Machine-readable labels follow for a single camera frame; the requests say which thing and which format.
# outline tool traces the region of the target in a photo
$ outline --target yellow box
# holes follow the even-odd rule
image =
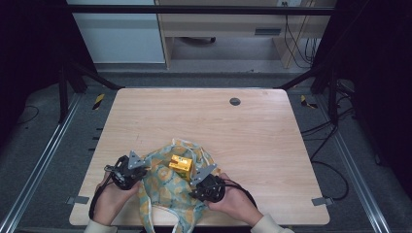
[[[176,154],[172,155],[172,159],[169,163],[169,168],[173,169],[182,179],[190,181],[191,172],[191,159],[178,156]]]

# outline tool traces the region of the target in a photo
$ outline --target desk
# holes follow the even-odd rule
[[[238,106],[229,103],[240,99]],[[106,164],[135,150],[145,155],[181,138],[200,144],[223,172],[248,189],[264,214],[282,225],[327,224],[317,180],[293,115],[281,89],[126,88],[121,89],[106,121],[80,196],[92,197]],[[87,205],[75,204],[74,225],[88,223]],[[154,225],[176,218],[154,208]],[[115,225],[141,225],[133,197]],[[242,225],[222,213],[208,212],[198,225]]]

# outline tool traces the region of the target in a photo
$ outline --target light wood surface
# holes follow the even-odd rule
[[[241,104],[232,106],[230,98]],[[92,197],[107,164],[135,150],[139,155],[169,145],[173,138],[200,144],[223,172],[248,189],[264,214],[279,224],[327,224],[321,197],[287,93],[280,89],[126,88],[108,116],[79,195]],[[87,205],[75,204],[70,222],[88,223]],[[133,197],[114,224],[141,225]],[[154,225],[176,218],[154,208]],[[208,212],[198,225],[244,224]]]

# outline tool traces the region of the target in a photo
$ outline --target white sleeve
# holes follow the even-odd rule
[[[116,233],[118,228],[116,226],[105,226],[93,220],[88,222],[85,233]]]
[[[252,233],[293,233],[288,228],[282,228],[276,224],[272,216],[265,215],[257,222],[257,224],[252,228]]]

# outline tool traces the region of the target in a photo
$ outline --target black cable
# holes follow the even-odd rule
[[[316,129],[319,129],[319,128],[324,128],[325,125],[328,126],[329,124],[330,124],[330,120],[327,121],[327,122],[325,122],[325,123],[322,123],[322,124],[320,124],[320,125],[318,125],[318,126],[315,126],[315,127],[313,127],[313,128],[310,128],[310,129],[301,131],[300,133],[301,133],[301,134],[305,134],[305,133],[308,133],[308,132],[310,132],[310,131],[313,131],[313,130],[316,130]]]
[[[326,142],[332,137],[332,135],[334,133],[336,133],[337,131],[337,125],[333,126],[333,129],[330,131],[329,135],[327,135],[327,137],[325,138],[325,140],[321,143],[321,145],[315,150],[315,152],[312,154],[312,156],[310,156],[310,160],[312,161],[313,158],[318,154],[318,152],[321,150],[321,148],[324,147],[324,145],[326,144]]]
[[[99,188],[97,188],[96,192],[94,193],[93,199],[91,200],[91,203],[90,203],[90,209],[88,209],[88,217],[90,217],[90,219],[93,219],[94,208],[96,207],[97,200],[99,199],[100,195],[103,193],[103,190],[106,188],[106,186],[110,184],[108,182],[111,177],[112,177],[112,173],[107,177],[103,185],[99,186]]]
[[[321,141],[325,140],[326,138],[321,138],[321,139],[303,139],[303,141]]]
[[[33,120],[33,119],[34,119],[35,117],[37,117],[37,115],[40,113],[39,108],[37,108],[37,107],[35,107],[35,106],[28,105],[28,106],[26,106],[25,108],[34,108],[34,109],[36,110],[36,114],[35,114],[32,118],[30,118],[30,119],[28,119],[28,120],[25,120],[25,121],[22,121],[22,122],[18,122],[17,125],[24,124],[24,123],[27,123],[27,122]]]
[[[206,190],[206,189],[212,189],[212,188],[214,188],[214,187],[234,187],[234,188],[237,188],[237,189],[243,191],[243,192],[246,194],[246,196],[249,198],[249,200],[251,200],[252,204],[254,204],[254,206],[255,206],[256,208],[258,207],[258,205],[257,205],[254,197],[252,196],[252,194],[251,194],[248,190],[246,190],[245,188],[243,188],[239,183],[236,183],[236,182],[234,182],[234,181],[232,181],[232,180],[227,180],[227,179],[222,179],[222,180],[223,180],[224,182],[231,182],[231,183],[234,183],[234,184],[231,184],[231,183],[225,183],[225,184],[220,183],[220,184],[214,184],[214,185],[209,185],[209,186],[205,186],[205,187],[199,187],[199,188],[197,188],[197,190],[203,191],[203,190]]]
[[[340,82],[338,82],[337,92],[339,94],[341,94],[343,97],[347,97],[349,99],[349,101],[351,102],[351,105],[354,106],[354,102],[353,102],[354,92],[352,90],[347,89],[346,86],[339,85],[339,84],[340,84]]]
[[[352,114],[353,112],[355,111],[355,109],[354,108],[350,108],[350,109],[348,109],[348,110],[346,110],[344,113],[344,115],[342,115],[343,117],[342,118],[340,118],[340,120],[343,120],[343,119],[345,119],[348,115],[350,115],[350,114]]]
[[[311,67],[313,66],[313,61],[315,60],[317,40],[318,40],[318,39],[316,39],[316,38],[313,39],[311,55],[308,55],[308,54],[307,54],[308,45],[309,45],[309,41],[311,41],[311,39],[310,39],[310,38],[307,38],[307,39],[306,39],[305,57],[306,57],[306,60],[308,60],[308,61],[310,62]]]
[[[343,180],[343,182],[345,183],[345,192],[343,193],[343,195],[338,196],[338,197],[329,197],[331,199],[333,199],[334,201],[341,201],[343,199],[345,199],[345,197],[348,196],[349,193],[349,183],[348,180],[345,179],[345,177],[342,175],[342,173],[340,173],[339,171],[337,171],[335,168],[333,168],[332,166],[330,166],[329,164],[326,164],[324,162],[321,161],[311,161],[312,164],[320,164],[323,166],[326,166],[327,168],[329,168],[330,170],[332,170],[333,172],[335,172],[337,175],[339,175],[339,177]]]
[[[296,63],[296,66],[299,67],[299,68],[308,69],[308,68],[310,68],[310,67],[300,66],[300,65],[297,63],[296,58],[294,57],[293,52],[292,52],[291,48],[290,48],[289,45],[288,45],[288,41],[286,40],[286,34],[287,34],[288,28],[289,28],[288,15],[285,15],[285,18],[286,18],[285,35],[284,35],[285,45],[286,45],[286,47],[288,48],[288,51],[291,53],[291,56],[292,56],[292,58],[293,58],[293,61],[294,61],[294,63]]]
[[[299,33],[298,33],[299,35],[300,35],[300,33],[302,32],[302,30],[303,30],[303,25],[304,25],[304,22],[305,22],[306,18],[307,18],[307,16],[305,16],[305,18],[303,19],[303,23],[302,23],[302,25],[300,26],[300,30],[299,30]],[[284,39],[285,39],[285,44],[286,44],[286,47],[288,48],[289,52],[291,53],[291,56],[292,56],[294,62],[296,63],[296,65],[297,65],[299,68],[311,68],[311,67],[312,67],[312,62],[308,62],[308,61],[305,59],[305,57],[303,57],[302,52],[301,52],[300,49],[299,49],[299,45],[297,44],[297,41],[296,41],[296,39],[294,38],[294,36],[293,36],[293,34],[292,34],[292,32],[291,32],[291,29],[289,28],[288,15],[285,15],[285,20],[286,20],[286,25],[285,25],[285,37],[284,37]],[[294,45],[295,45],[297,51],[298,51],[299,54],[300,54],[300,57],[303,59],[303,61],[304,61],[305,63],[309,64],[310,67],[303,67],[303,66],[300,66],[299,64],[297,64],[297,61],[296,61],[296,59],[295,59],[295,57],[294,57],[294,55],[293,55],[293,53],[292,53],[292,50],[291,50],[291,48],[289,47],[288,42],[287,42],[287,40],[286,40],[286,34],[287,34],[287,32],[289,32],[289,33],[291,34],[292,40],[293,40],[293,42],[294,42]]]
[[[306,134],[306,135],[302,135],[302,137],[307,137],[307,136],[310,136],[310,135],[312,135],[312,134],[315,134],[315,133],[317,133],[317,132],[319,132],[319,131],[321,131],[321,130],[325,129],[326,127],[330,126],[330,124],[331,124],[331,121],[328,121],[328,122],[326,122],[326,124],[325,124],[325,125],[323,125],[323,126],[322,126],[322,127],[320,127],[320,128],[317,128],[317,129],[311,129],[311,131],[313,131],[312,133],[310,133],[310,134]]]
[[[336,104],[339,104],[339,102],[342,101],[342,100],[344,100],[344,99],[350,99],[350,98],[351,98],[351,96],[349,96],[349,95],[342,96],[342,97],[340,97],[340,98],[336,101]]]

